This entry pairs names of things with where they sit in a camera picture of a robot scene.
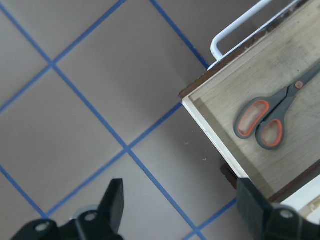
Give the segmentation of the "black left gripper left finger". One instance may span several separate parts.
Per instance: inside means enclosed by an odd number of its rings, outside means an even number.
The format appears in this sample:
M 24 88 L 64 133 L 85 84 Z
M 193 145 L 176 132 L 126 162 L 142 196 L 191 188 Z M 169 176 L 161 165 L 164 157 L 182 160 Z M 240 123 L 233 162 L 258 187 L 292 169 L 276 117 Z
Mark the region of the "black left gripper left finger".
M 115 178 L 102 197 L 98 207 L 81 213 L 72 221 L 70 240 L 122 240 L 119 234 L 124 212 L 124 186 Z

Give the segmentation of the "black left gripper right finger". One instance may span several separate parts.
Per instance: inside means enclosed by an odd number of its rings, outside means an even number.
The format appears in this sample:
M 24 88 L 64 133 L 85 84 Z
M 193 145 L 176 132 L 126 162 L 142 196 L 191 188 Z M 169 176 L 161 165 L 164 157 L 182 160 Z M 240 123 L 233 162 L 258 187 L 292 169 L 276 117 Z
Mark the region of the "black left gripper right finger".
M 248 178 L 237 180 L 237 209 L 255 240 L 318 240 L 320 225 L 294 208 L 272 203 Z

